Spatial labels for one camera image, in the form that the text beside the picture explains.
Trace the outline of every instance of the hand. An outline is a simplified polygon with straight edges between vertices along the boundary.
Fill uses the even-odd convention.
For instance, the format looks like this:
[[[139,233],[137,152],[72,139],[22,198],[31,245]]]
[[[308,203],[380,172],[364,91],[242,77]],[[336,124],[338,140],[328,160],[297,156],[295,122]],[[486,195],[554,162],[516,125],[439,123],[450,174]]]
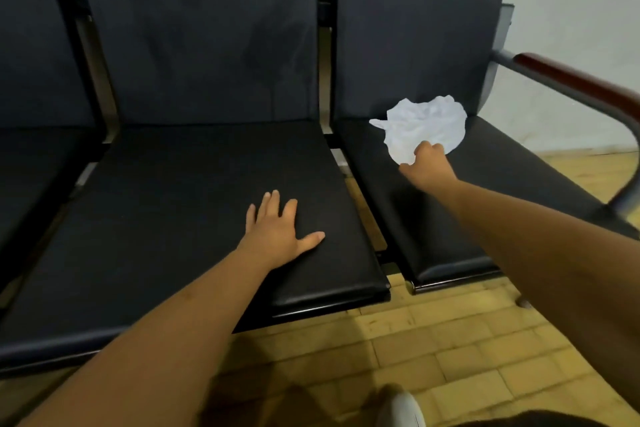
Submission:
[[[315,248],[324,239],[324,232],[315,232],[298,240],[294,223],[298,201],[290,199],[280,216],[280,193],[265,193],[258,214],[251,204],[246,212],[244,237],[237,246],[238,252],[245,252],[259,260],[265,260],[269,270],[283,266],[301,253]]]
[[[413,153],[415,162],[400,164],[399,170],[418,189],[438,197],[458,182],[441,144],[432,146],[425,140]]]

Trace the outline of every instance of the brown armrest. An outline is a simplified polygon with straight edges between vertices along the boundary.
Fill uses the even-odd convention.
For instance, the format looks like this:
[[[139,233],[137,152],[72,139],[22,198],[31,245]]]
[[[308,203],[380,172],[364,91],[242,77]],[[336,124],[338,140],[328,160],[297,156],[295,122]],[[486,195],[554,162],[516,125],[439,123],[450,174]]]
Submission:
[[[640,122],[640,93],[600,80],[535,53],[517,54],[513,62],[551,78],[561,85],[602,100]]]

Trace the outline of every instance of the person's left arm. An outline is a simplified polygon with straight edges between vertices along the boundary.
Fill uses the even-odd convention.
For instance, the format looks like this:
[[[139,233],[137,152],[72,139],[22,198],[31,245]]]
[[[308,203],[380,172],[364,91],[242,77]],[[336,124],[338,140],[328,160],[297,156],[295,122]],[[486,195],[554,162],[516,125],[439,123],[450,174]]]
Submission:
[[[167,299],[80,368],[23,427],[194,425],[244,310],[272,269],[316,247],[296,239],[297,202],[280,195],[249,207],[246,233],[219,264]]]

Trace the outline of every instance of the person's right arm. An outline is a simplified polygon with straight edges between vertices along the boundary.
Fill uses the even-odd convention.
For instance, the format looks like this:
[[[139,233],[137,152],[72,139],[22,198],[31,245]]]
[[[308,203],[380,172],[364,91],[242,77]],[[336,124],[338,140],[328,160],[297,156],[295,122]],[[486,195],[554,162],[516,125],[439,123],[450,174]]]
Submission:
[[[442,146],[400,166],[434,196],[631,406],[640,411],[640,243],[456,178]]]

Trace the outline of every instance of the crumpled white cloth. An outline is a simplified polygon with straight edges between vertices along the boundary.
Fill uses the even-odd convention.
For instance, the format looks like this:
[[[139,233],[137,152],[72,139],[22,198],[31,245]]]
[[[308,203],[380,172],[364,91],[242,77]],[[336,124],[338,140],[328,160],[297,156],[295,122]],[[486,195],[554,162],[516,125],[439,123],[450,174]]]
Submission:
[[[465,137],[466,120],[462,105],[447,95],[424,103],[405,98],[387,111],[386,120],[369,123],[386,131],[385,144],[396,164],[413,164],[413,151],[423,140],[442,144],[445,154],[458,147]]]

